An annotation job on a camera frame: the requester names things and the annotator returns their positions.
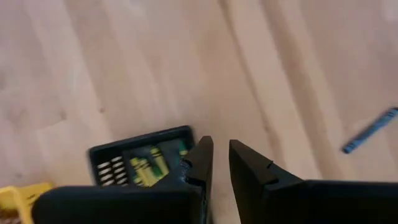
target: black plastic tray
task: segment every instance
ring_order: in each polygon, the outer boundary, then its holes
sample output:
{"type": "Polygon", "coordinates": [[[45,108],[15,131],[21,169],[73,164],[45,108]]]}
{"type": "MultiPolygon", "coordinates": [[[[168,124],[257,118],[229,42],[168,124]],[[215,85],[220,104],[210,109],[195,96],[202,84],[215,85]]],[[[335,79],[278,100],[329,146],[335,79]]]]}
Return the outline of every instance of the black plastic tray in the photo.
{"type": "Polygon", "coordinates": [[[128,174],[131,165],[123,159],[123,152],[174,139],[181,139],[187,150],[195,145],[191,127],[181,126],[92,147],[88,154],[96,185],[135,185],[128,174]],[[104,175],[109,177],[101,181],[104,175]]]}

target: black plastic object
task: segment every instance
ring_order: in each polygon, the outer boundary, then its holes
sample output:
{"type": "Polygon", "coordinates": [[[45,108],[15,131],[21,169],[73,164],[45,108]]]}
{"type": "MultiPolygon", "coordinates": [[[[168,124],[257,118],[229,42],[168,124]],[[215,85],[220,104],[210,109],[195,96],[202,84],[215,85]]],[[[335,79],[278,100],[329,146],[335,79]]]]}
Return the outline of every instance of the black plastic object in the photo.
{"type": "Polygon", "coordinates": [[[237,140],[229,168],[242,224],[398,220],[398,184],[302,180],[237,140]]]}
{"type": "Polygon", "coordinates": [[[197,223],[210,220],[213,140],[203,137],[151,188],[61,187],[34,203],[35,224],[197,223]]]}
{"type": "MultiPolygon", "coordinates": [[[[135,185],[132,178],[135,171],[129,163],[132,152],[176,139],[181,140],[187,150],[195,145],[192,129],[181,126],[91,148],[89,158],[96,185],[135,185]]],[[[160,150],[172,167],[176,166],[174,161],[178,164],[178,157],[171,157],[167,149],[160,150]]]]}

